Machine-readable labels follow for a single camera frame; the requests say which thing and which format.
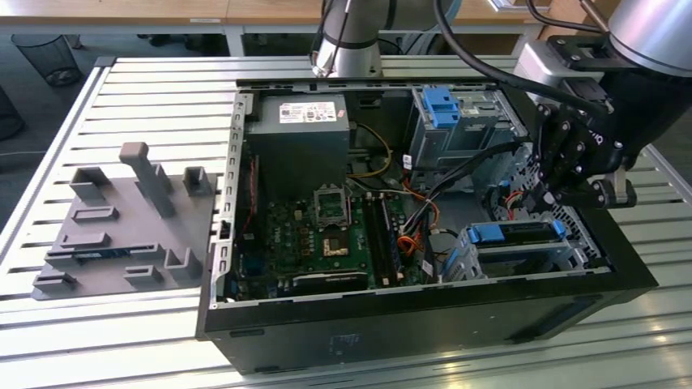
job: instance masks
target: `white sticker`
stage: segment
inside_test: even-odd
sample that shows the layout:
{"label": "white sticker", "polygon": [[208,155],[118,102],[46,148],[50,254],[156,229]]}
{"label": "white sticker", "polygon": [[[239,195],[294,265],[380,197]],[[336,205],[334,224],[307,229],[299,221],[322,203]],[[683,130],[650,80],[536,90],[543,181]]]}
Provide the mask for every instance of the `white sticker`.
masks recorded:
{"label": "white sticker", "polygon": [[220,19],[191,19],[191,23],[220,23]]}
{"label": "white sticker", "polygon": [[75,254],[75,258],[100,258],[99,253]]}
{"label": "white sticker", "polygon": [[423,265],[420,266],[423,267],[423,271],[430,275],[432,276],[432,265],[428,261],[423,260]]}
{"label": "white sticker", "polygon": [[283,104],[279,107],[279,122],[282,124],[336,122],[335,103]]}
{"label": "white sticker", "polygon": [[408,154],[403,155],[403,168],[407,170],[414,168],[414,158],[411,158],[411,155]]}

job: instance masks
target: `yellow wire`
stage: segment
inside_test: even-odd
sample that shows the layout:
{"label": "yellow wire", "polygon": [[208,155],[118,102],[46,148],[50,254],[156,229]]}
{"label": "yellow wire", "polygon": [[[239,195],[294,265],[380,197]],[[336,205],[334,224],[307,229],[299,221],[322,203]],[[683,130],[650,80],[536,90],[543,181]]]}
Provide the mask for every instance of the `yellow wire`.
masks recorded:
{"label": "yellow wire", "polygon": [[370,173],[348,174],[347,177],[352,177],[352,178],[374,177],[374,176],[383,174],[387,171],[387,169],[390,169],[390,165],[392,164],[392,150],[391,150],[390,145],[387,144],[387,141],[384,140],[384,138],[380,136],[380,134],[378,134],[378,132],[372,128],[370,128],[370,126],[366,126],[363,123],[359,123],[358,125],[362,126],[366,130],[368,130],[370,133],[378,138],[378,140],[380,140],[382,144],[384,145],[384,147],[387,149],[387,162],[380,170],[376,170]]}

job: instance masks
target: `mesh wastebasket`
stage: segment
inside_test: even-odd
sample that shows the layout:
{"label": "mesh wastebasket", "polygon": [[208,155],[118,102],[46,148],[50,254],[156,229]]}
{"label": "mesh wastebasket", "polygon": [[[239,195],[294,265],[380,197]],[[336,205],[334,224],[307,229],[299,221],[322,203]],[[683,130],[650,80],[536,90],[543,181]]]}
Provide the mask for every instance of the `mesh wastebasket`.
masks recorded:
{"label": "mesh wastebasket", "polygon": [[24,120],[0,88],[0,140],[12,136],[22,128],[24,128]]}
{"label": "mesh wastebasket", "polygon": [[12,43],[52,87],[71,85],[83,77],[62,35],[12,35]]}

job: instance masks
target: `ram slot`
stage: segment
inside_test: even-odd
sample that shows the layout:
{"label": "ram slot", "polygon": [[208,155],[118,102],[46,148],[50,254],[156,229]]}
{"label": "ram slot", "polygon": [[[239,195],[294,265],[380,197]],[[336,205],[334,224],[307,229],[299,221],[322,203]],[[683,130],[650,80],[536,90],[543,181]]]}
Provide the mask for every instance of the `ram slot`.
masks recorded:
{"label": "ram slot", "polygon": [[383,199],[371,195],[363,197],[363,217],[368,236],[370,257],[372,259],[375,283],[387,288],[398,283],[398,270],[392,256],[392,226],[387,223],[387,206]]}

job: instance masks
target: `blue plastic latch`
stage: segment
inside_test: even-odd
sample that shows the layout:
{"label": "blue plastic latch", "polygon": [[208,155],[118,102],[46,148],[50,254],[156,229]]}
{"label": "blue plastic latch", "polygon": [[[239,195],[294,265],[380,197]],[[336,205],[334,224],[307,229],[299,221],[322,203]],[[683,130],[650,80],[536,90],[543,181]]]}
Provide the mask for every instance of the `blue plastic latch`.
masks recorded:
{"label": "blue plastic latch", "polygon": [[564,239],[567,237],[567,229],[564,228],[564,224],[560,220],[552,221],[552,228],[555,229],[555,233],[560,239]]}
{"label": "blue plastic latch", "polygon": [[446,87],[423,88],[423,105],[432,116],[435,128],[455,128],[462,114],[459,101]]}
{"label": "blue plastic latch", "polygon": [[502,233],[502,229],[498,224],[475,225],[472,230],[476,231],[482,242],[502,242],[506,240],[506,235]]}
{"label": "blue plastic latch", "polygon": [[440,272],[442,275],[447,273],[447,270],[450,270],[450,268],[452,267],[452,264],[455,263],[458,256],[459,249],[455,249],[455,251],[452,251],[452,254],[450,254],[450,257],[447,258],[447,261],[444,261],[443,271]]}
{"label": "blue plastic latch", "polygon": [[476,244],[480,242],[480,236],[478,235],[476,229],[471,227],[468,230],[468,240],[472,241],[472,244]]}

